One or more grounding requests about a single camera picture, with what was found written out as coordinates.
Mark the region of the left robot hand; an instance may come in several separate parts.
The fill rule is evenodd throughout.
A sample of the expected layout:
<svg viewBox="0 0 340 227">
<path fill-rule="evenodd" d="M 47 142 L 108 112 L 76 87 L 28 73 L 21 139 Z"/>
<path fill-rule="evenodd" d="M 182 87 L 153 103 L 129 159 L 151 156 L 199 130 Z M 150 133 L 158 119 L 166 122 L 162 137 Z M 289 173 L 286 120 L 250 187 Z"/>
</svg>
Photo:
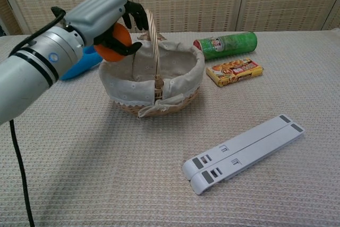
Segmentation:
<svg viewBox="0 0 340 227">
<path fill-rule="evenodd" d="M 133 43 L 129 29 L 134 19 L 139 30 L 148 30 L 147 12 L 140 3 L 130 0 L 84 0 L 67 11 L 62 26 L 48 31 L 69 44 L 79 62 L 83 49 L 93 45 L 99 56 L 118 62 L 135 54 L 141 47 Z"/>
</svg>

